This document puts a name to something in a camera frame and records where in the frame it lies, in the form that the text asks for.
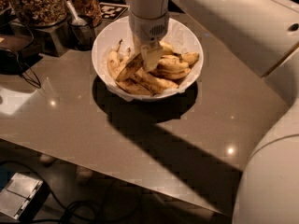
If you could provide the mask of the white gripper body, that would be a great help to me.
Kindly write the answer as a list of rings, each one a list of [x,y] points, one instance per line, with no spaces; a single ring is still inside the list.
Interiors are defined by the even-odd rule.
[[[168,32],[169,13],[155,19],[137,17],[129,12],[129,26],[133,36],[141,43],[148,44],[155,40],[163,39]]]

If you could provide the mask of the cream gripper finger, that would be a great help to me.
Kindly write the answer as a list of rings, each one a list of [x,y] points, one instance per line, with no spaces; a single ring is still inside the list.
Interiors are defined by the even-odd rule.
[[[157,67],[163,55],[163,51],[164,49],[160,43],[141,46],[141,55],[144,61],[143,68],[145,71],[149,72]]]
[[[142,53],[143,42],[137,35],[133,35],[133,44],[135,54]]]

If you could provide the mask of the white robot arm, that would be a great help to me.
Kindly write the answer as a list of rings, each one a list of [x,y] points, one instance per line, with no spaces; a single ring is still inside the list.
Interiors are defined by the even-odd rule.
[[[197,115],[181,128],[192,135],[207,128],[224,142],[228,115],[240,115],[230,145],[249,157],[237,170],[158,127],[185,104],[180,96],[136,103],[129,118],[135,138],[191,194],[185,201],[158,179],[157,197],[178,224],[298,224],[298,36],[287,32],[297,11],[275,0],[172,1],[238,60],[208,50],[204,107],[223,116]],[[143,43],[154,24],[166,22],[165,2],[130,0],[130,24]]]

